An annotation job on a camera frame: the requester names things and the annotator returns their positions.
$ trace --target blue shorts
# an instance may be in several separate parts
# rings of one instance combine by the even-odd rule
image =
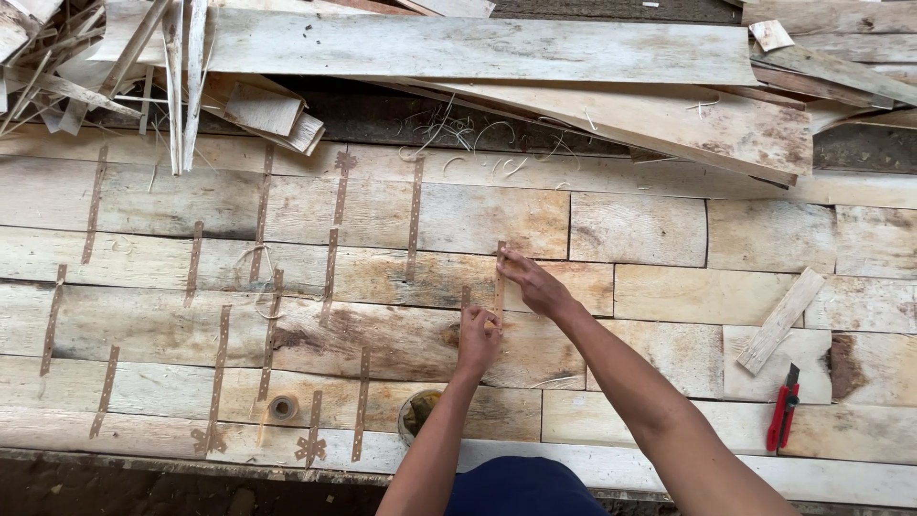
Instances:
[[[498,457],[456,475],[446,516],[608,516],[570,469],[542,457]]]

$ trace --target hand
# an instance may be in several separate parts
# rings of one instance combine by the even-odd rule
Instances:
[[[487,321],[494,328],[485,328]],[[491,368],[500,352],[500,335],[503,333],[497,316],[481,307],[468,307],[461,311],[461,331],[458,337],[458,363],[456,374],[469,374],[481,380]]]
[[[536,314],[555,320],[576,303],[564,284],[534,260],[506,247],[501,252],[497,270],[519,284],[523,302]]]

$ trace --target person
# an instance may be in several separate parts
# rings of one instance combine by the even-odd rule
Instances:
[[[553,320],[580,351],[683,514],[799,516],[725,447],[687,398],[594,319],[562,283],[520,253],[502,251],[497,269],[519,284],[530,309]],[[486,327],[487,321],[495,327]],[[501,322],[489,311],[462,310],[455,372],[398,467],[377,516],[607,514],[573,472],[555,461],[500,457],[456,475],[471,397],[497,358],[501,333]]]

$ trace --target red utility knife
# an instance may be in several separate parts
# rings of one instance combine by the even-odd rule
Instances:
[[[780,448],[787,447],[787,441],[790,439],[790,424],[793,422],[793,412],[796,406],[800,404],[800,368],[795,364],[790,364],[790,373],[787,375],[785,385],[780,386],[780,394],[777,396],[777,407],[774,408],[774,419],[770,422],[768,428],[768,451],[775,452],[779,444]]]

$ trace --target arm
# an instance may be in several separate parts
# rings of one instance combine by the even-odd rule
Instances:
[[[551,318],[577,347],[684,514],[799,516],[726,448],[687,398],[554,276],[518,252],[504,254],[497,268],[520,285],[529,308]]]
[[[492,321],[496,328],[485,329]],[[481,307],[462,310],[458,363],[385,491],[377,516],[440,516],[452,493],[471,397],[500,350],[500,321]]]

